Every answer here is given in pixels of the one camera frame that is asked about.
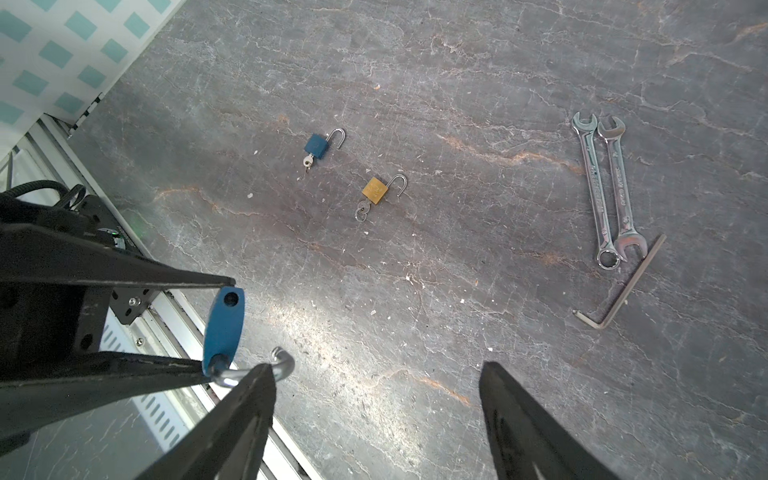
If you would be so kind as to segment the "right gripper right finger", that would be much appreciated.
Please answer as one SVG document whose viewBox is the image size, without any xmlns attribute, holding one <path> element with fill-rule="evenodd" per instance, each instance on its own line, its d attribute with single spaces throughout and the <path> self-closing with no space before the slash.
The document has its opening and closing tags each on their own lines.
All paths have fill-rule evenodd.
<svg viewBox="0 0 768 480">
<path fill-rule="evenodd" d="M 615 479 L 501 364 L 485 362 L 479 395 L 500 479 Z"/>
</svg>

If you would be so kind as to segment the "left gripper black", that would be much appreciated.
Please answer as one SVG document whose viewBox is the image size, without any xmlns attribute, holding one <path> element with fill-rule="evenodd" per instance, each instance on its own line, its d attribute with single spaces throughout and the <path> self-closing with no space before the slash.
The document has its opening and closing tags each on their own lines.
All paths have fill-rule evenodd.
<svg viewBox="0 0 768 480">
<path fill-rule="evenodd" d="M 129 268 L 128 282 L 141 270 L 138 282 L 154 289 L 236 285 L 231 277 L 175 269 L 145 257 L 128 260 L 139 264 Z M 92 353 L 113 288 L 125 280 L 117 272 L 119 261 L 119 252 L 94 235 L 1 226 L 1 370 L 14 372 L 1 376 L 2 455 L 49 424 L 126 398 L 210 381 L 196 360 Z"/>
</svg>

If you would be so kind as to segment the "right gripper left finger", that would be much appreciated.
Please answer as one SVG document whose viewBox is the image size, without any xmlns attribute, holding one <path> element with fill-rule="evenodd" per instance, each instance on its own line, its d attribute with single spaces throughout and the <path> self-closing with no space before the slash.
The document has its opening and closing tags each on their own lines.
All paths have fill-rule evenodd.
<svg viewBox="0 0 768 480">
<path fill-rule="evenodd" d="M 255 479 L 276 403 L 273 366 L 261 364 L 140 479 Z"/>
</svg>

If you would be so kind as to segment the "large blue padlock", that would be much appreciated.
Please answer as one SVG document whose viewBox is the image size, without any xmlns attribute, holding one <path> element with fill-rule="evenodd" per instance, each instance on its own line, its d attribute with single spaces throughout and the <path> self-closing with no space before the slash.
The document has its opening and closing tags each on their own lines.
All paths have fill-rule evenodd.
<svg viewBox="0 0 768 480">
<path fill-rule="evenodd" d="M 249 370 L 232 369 L 245 319 L 242 288 L 223 287 L 211 306 L 203 340 L 203 374 L 215 384 L 234 388 Z"/>
</svg>

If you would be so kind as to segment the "brass padlock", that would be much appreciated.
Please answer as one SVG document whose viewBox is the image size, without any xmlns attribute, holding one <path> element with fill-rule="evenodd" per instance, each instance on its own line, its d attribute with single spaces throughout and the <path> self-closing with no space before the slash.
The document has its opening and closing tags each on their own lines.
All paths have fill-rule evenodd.
<svg viewBox="0 0 768 480">
<path fill-rule="evenodd" d="M 400 190 L 397 193 L 397 195 L 400 196 L 408 186 L 408 178 L 403 174 L 395 175 L 387 183 L 382 182 L 376 177 L 372 178 L 367 183 L 367 185 L 362 189 L 362 195 L 365 197 L 367 201 L 376 205 L 381 201 L 381 199 L 385 196 L 385 194 L 389 191 L 389 189 L 397 182 L 401 183 Z"/>
</svg>

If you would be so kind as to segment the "small blue padlock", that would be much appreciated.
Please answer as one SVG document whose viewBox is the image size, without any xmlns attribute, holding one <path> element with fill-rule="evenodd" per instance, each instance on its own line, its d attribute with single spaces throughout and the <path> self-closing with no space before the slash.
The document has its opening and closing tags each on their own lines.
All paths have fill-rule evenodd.
<svg viewBox="0 0 768 480">
<path fill-rule="evenodd" d="M 315 157 L 315 160 L 321 159 L 337 134 L 341 137 L 341 140 L 337 145 L 337 148 L 340 149 L 346 139 L 346 131 L 343 128 L 334 129 L 331 133 L 325 136 L 312 134 L 304 147 L 304 151 L 307 155 L 312 154 Z"/>
</svg>

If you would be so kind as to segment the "hex allen key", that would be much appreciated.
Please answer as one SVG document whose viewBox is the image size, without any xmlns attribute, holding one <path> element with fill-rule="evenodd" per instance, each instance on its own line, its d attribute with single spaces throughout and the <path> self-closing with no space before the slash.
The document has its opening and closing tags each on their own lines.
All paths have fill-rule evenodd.
<svg viewBox="0 0 768 480">
<path fill-rule="evenodd" d="M 648 255 L 645 259 L 641 261 L 633 275 L 630 277 L 629 281 L 626 283 L 618 297 L 615 299 L 613 304 L 611 305 L 610 309 L 606 313 L 606 315 L 600 320 L 595 321 L 588 317 L 586 314 L 582 313 L 579 310 L 574 310 L 573 315 L 580 320 L 585 325 L 589 326 L 590 328 L 594 330 L 605 330 L 607 329 L 613 320 L 618 315 L 619 311 L 621 310 L 622 306 L 627 301 L 628 297 L 636 287 L 637 283 L 640 281 L 641 277 L 644 275 L 645 271 L 648 269 L 650 264 L 652 263 L 653 259 L 658 255 L 659 251 L 661 250 L 662 246 L 666 242 L 668 236 L 664 233 L 662 233 L 659 238 L 655 241 L 652 248 L 650 249 Z"/>
</svg>

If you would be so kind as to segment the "silver combination wrench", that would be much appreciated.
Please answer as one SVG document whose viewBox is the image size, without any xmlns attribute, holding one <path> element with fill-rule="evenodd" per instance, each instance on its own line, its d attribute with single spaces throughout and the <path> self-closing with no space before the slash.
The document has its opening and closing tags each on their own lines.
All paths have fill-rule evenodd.
<svg viewBox="0 0 768 480">
<path fill-rule="evenodd" d="M 580 113 L 576 112 L 571 119 L 571 124 L 579 136 L 583 163 L 587 176 L 598 242 L 596 261 L 598 266 L 603 270 L 612 271 L 619 267 L 621 259 L 614 246 L 610 232 L 603 183 L 594 144 L 594 136 L 598 126 L 598 120 L 597 117 L 592 114 L 589 120 L 584 121 L 581 119 Z"/>
<path fill-rule="evenodd" d="M 634 226 L 631 201 L 629 196 L 628 181 L 624 165 L 621 138 L 626 131 L 626 125 L 618 117 L 611 116 L 613 127 L 605 127 L 598 123 L 597 132 L 606 143 L 613 193 L 618 216 L 618 234 L 614 240 L 614 246 L 619 257 L 626 261 L 626 249 L 634 246 L 639 249 L 640 257 L 645 259 L 648 255 L 648 245 L 645 237 Z"/>
</svg>

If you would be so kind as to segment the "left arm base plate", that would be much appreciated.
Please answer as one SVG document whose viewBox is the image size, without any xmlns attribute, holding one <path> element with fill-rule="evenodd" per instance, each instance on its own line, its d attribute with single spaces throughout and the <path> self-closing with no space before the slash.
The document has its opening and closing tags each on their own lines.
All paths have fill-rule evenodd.
<svg viewBox="0 0 768 480">
<path fill-rule="evenodd" d="M 144 255 L 129 238 L 127 231 L 121 226 L 101 197 L 92 194 L 86 195 L 76 210 L 93 223 L 98 243 L 112 247 L 119 252 L 120 261 L 116 264 L 117 272 L 121 277 L 125 277 L 125 280 L 113 288 L 110 308 L 122 325 L 131 325 L 159 295 L 157 289 L 138 282 L 138 274 L 141 273 L 141 270 L 132 273 L 131 283 L 127 280 L 129 268 L 139 266 L 137 260 L 129 261 L 128 257 L 144 257 Z"/>
</svg>

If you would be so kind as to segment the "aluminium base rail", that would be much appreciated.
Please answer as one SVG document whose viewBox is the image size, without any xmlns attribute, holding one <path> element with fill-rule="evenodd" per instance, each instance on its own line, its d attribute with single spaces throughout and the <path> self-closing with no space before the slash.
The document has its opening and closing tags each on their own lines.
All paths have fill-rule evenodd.
<svg viewBox="0 0 768 480">
<path fill-rule="evenodd" d="M 79 238 L 96 236 L 93 223 L 76 210 L 88 194 L 103 199 L 144 257 L 153 260 L 54 119 L 36 120 L 1 160 L 1 226 L 32 224 Z M 92 353 L 167 356 L 202 364 L 206 324 L 221 288 L 157 289 L 159 295 L 131 325 L 122 325 L 109 304 L 98 350 Z M 276 388 L 294 368 L 293 358 L 279 347 L 257 366 L 261 364 L 273 366 Z M 231 368 L 253 369 L 236 358 Z M 49 424 L 32 433 L 24 446 L 1 454 L 1 475 L 5 479 L 139 478 L 234 388 L 220 387 L 210 379 L 126 398 Z M 274 409 L 255 479 L 317 477 Z"/>
</svg>

